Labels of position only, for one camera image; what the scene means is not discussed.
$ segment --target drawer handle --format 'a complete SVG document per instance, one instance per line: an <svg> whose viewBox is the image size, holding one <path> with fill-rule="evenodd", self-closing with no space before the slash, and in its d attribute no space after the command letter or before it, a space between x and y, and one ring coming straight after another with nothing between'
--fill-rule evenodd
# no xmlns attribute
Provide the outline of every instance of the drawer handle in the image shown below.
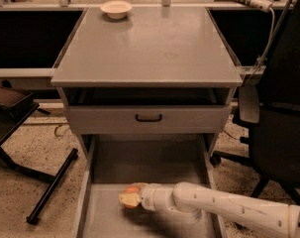
<svg viewBox="0 0 300 238"><path fill-rule="evenodd" d="M138 114L136 114L136 120L140 123L156 123L156 122L160 122L161 119L162 119L161 114L159 114L158 117L155 119L142 119Z"/></svg>

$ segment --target floor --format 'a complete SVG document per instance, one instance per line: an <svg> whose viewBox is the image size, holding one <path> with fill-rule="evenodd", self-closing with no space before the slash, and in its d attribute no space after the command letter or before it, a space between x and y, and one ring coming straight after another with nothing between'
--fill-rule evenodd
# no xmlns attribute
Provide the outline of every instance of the floor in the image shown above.
<svg viewBox="0 0 300 238"><path fill-rule="evenodd" d="M225 130L231 136L222 133L216 149L246 156L246 146L234 139L243 136L246 131L233 125L231 118ZM7 140L3 148L17 163L52 175L58 171L72 148L79 150L79 158L70 166L52 194L36 226L26 223L26 217L47 185L0 169L0 238L70 237L85 157L62 114L58 111L52 117L35 114ZM249 195L258 181L258 175L252 169L225 160L214 169L214 177L219 190L244 195ZM269 183L261 198L291 203L274 182ZM241 231L230 221L226 221L226 228L229 238L264 237L247 229Z"/></svg>

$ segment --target cabinet top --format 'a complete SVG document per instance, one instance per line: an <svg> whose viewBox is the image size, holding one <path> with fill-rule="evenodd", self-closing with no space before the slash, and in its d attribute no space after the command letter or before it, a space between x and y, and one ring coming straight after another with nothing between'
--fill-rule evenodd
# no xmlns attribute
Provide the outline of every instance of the cabinet top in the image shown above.
<svg viewBox="0 0 300 238"><path fill-rule="evenodd" d="M136 6L119 21L89 8L51 83L234 87L242 80L205 8Z"/></svg>

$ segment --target white robotic hand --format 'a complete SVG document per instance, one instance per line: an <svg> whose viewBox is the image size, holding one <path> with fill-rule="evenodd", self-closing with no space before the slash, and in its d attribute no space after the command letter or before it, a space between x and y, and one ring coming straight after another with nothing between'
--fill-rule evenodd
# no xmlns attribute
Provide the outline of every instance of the white robotic hand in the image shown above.
<svg viewBox="0 0 300 238"><path fill-rule="evenodd" d="M267 237L300 238L300 206L251 198L180 182L174 187L134 183L119 195L127 207L164 211L184 223L195 223L201 210L215 213Z"/></svg>

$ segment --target white bowl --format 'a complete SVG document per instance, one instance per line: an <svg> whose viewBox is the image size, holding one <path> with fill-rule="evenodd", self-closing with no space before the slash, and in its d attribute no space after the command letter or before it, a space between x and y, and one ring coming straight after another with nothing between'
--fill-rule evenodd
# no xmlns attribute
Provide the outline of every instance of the white bowl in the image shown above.
<svg viewBox="0 0 300 238"><path fill-rule="evenodd" d="M108 14L109 18L120 20L127 16L132 4L126 1L110 1L101 5L100 9Z"/></svg>

